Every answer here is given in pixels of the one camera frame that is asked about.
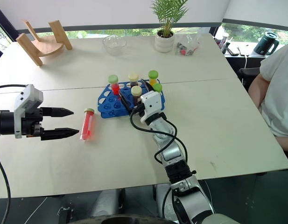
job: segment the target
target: wooden chair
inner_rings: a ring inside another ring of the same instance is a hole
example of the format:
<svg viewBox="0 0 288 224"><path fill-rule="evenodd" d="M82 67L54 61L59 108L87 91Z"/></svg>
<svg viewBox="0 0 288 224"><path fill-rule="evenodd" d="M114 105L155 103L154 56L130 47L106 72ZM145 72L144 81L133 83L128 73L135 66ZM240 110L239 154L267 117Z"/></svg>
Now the wooden chair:
<svg viewBox="0 0 288 224"><path fill-rule="evenodd" d="M28 21L24 20L24 22L35 40L30 41L25 34L20 34L19 37L16 38L16 40L26 51L26 53L31 57L31 59L36 63L36 65L42 66L43 63L40 60L40 57L56 53L64 45L67 50L72 49L72 45L59 20L49 22L49 25L54 35L44 37L39 37Z"/></svg>

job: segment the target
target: test tube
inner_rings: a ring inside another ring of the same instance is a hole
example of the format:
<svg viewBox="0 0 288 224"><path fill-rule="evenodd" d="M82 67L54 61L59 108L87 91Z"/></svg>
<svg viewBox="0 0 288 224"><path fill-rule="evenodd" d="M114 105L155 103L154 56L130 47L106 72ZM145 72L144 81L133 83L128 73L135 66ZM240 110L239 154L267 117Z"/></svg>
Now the test tube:
<svg viewBox="0 0 288 224"><path fill-rule="evenodd" d="M82 134L80 139L84 141L89 141L91 137L91 129L92 129L92 120L94 118L94 110L91 108L87 108L84 111L84 123L82 128Z"/></svg>
<svg viewBox="0 0 288 224"><path fill-rule="evenodd" d="M158 72L155 70L152 70L149 72L148 76L149 76L149 83L153 87L153 85L157 83Z"/></svg>
<svg viewBox="0 0 288 224"><path fill-rule="evenodd" d="M140 96L142 95L142 88L138 85L131 88L131 94L133 96L133 105L136 106L140 101Z"/></svg>
<svg viewBox="0 0 288 224"><path fill-rule="evenodd" d="M114 95L119 95L120 87L118 84L118 76L110 75L108 77L108 82L111 84L112 91L113 91Z"/></svg>
<svg viewBox="0 0 288 224"><path fill-rule="evenodd" d="M161 93L162 92L162 85L160 83L155 83L153 85L153 89L154 89L154 91Z"/></svg>
<svg viewBox="0 0 288 224"><path fill-rule="evenodd" d="M138 85L139 75L137 73L131 73L128 75L130 81L130 88Z"/></svg>

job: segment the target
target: white plant pot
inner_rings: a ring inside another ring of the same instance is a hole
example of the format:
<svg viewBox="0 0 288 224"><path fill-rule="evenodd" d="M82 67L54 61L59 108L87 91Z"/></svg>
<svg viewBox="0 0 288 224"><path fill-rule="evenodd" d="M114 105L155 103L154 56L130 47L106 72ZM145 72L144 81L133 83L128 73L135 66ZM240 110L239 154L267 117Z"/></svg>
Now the white plant pot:
<svg viewBox="0 0 288 224"><path fill-rule="evenodd" d="M156 34L155 35L155 49L161 53L170 52L173 49L174 38L175 38L174 33L169 38L160 37L158 34Z"/></svg>

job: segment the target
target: cable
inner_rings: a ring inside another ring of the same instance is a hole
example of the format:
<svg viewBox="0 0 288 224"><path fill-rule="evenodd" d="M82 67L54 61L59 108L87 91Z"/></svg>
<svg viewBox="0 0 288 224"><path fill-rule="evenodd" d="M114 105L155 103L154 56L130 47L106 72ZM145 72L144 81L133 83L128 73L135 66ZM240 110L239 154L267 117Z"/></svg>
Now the cable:
<svg viewBox="0 0 288 224"><path fill-rule="evenodd" d="M245 55L246 63L247 63L247 55ZM245 63L245 68L246 68L246 63Z"/></svg>
<svg viewBox="0 0 288 224"><path fill-rule="evenodd" d="M5 87L27 87L27 85L21 85L21 84L0 85L0 88L5 88Z"/></svg>
<svg viewBox="0 0 288 224"><path fill-rule="evenodd" d="M174 200L174 192L172 191L172 205L173 205L173 208L174 208L174 202L175 202L175 200Z"/></svg>
<svg viewBox="0 0 288 224"><path fill-rule="evenodd" d="M207 188L208 188L208 192L209 192L209 195L210 195L210 202L211 202L213 211L214 211L214 213L215 213L215 210L214 210L214 207L213 207L213 204L212 204L212 195L211 195L210 188L209 188L208 183L206 182L206 180L204 180L204 181L205 181L205 184L206 184L206 186L207 186Z"/></svg>
<svg viewBox="0 0 288 224"><path fill-rule="evenodd" d="M27 85L21 85L21 84L8 84L8 85L0 85L0 88L5 88L5 87L26 87L26 86ZM8 216L9 211L10 211L11 191L10 191L9 181L8 181L6 172L5 172L1 162L0 162L0 170L1 170L2 174L3 174L4 180L5 180L5 183L6 183L7 197L8 197L7 198L6 211L5 211L4 217L3 217L2 222L1 222L1 224L4 224L6 222L7 216Z"/></svg>
<svg viewBox="0 0 288 224"><path fill-rule="evenodd" d="M160 164L162 164L162 162L157 158L157 155L158 155L159 153L163 152L167 147L169 147L170 144L172 144L172 142L176 139L176 136L177 136L177 127L176 127L173 123L169 122L168 120L165 120L165 121L174 127L175 133L174 133L174 138L172 138L171 141L169 141L168 144L165 145L165 147L163 147L162 149L158 150L158 151L154 154L154 159L155 159L156 161L158 161Z"/></svg>
<svg viewBox="0 0 288 224"><path fill-rule="evenodd" d="M148 132L148 133L156 133L156 134L164 134L164 135L167 135L169 137L171 137L171 141L165 146L163 147L162 149L160 149L155 155L158 155L159 153L161 153L163 150L165 150L167 147L169 147L169 145L176 139L178 142L180 142L180 144L182 145L182 147L184 148L184 153L185 153L185 161L187 162L187 158L188 158L188 154L187 154L187 149L184 145L184 143L179 139L177 138L176 136L172 135L172 134L169 134L169 133L166 133L166 132L159 132L159 131L154 131L154 130L148 130L148 129L144 129L144 128L140 128L138 126L136 126L133 122L133 115L135 114L135 111L133 110L130 114L130 123L131 125L135 128L135 129L138 129L139 131L143 131L143 132ZM159 159L156 158L156 156L154 156L154 158L156 159L156 161L158 161L159 163L162 163Z"/></svg>
<svg viewBox="0 0 288 224"><path fill-rule="evenodd" d="M167 200L167 197L169 195L169 192L171 191L171 187L169 187L168 191L166 192L166 195L164 196L163 198L163 201L162 201L162 218L165 218L164 216L164 205L166 203L166 200Z"/></svg>
<svg viewBox="0 0 288 224"><path fill-rule="evenodd" d="M10 192L10 186L9 186L8 178L7 178L7 175L6 175L6 173L5 173L5 170L4 170L1 162L0 162L0 170L1 170L2 174L3 174L4 180L5 180L5 183L6 183L7 194L8 194L6 211L5 211L5 215L4 215L4 217L3 217L3 220L2 220L2 222L1 222L1 224L4 224L4 223L6 222L6 219L7 219L9 210L10 210L11 192Z"/></svg>
<svg viewBox="0 0 288 224"><path fill-rule="evenodd" d="M47 198L48 198L48 197L46 197L46 198L43 200L43 202L41 202L41 204L33 211L33 213L29 216L29 218L25 221L24 224L27 224L27 223L28 223L28 221L29 221L30 218L33 216L33 214L38 210L38 208L41 207L41 205L46 201Z"/></svg>

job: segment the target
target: green cap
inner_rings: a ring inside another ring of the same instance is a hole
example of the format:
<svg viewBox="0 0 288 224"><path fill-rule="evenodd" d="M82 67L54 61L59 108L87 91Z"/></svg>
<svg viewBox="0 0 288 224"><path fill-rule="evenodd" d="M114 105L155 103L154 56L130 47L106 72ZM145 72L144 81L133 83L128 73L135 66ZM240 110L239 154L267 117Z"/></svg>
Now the green cap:
<svg viewBox="0 0 288 224"><path fill-rule="evenodd" d="M161 91L162 91L162 85L161 85L160 83L155 83L155 84L153 85L153 89L154 89L154 91L156 91L156 92L161 92Z"/></svg>
<svg viewBox="0 0 288 224"><path fill-rule="evenodd" d="M155 70L152 70L152 71L149 72L148 76L151 79L157 79L158 78L158 72L155 71Z"/></svg>
<svg viewBox="0 0 288 224"><path fill-rule="evenodd" d="M110 76L108 77L108 82L109 82L110 84L117 83L117 82L118 82L118 76L116 76L116 75L110 75Z"/></svg>
<svg viewBox="0 0 288 224"><path fill-rule="evenodd" d="M84 110L84 112L86 112L86 111L92 111L93 113L95 113L92 108L86 108L86 109Z"/></svg>

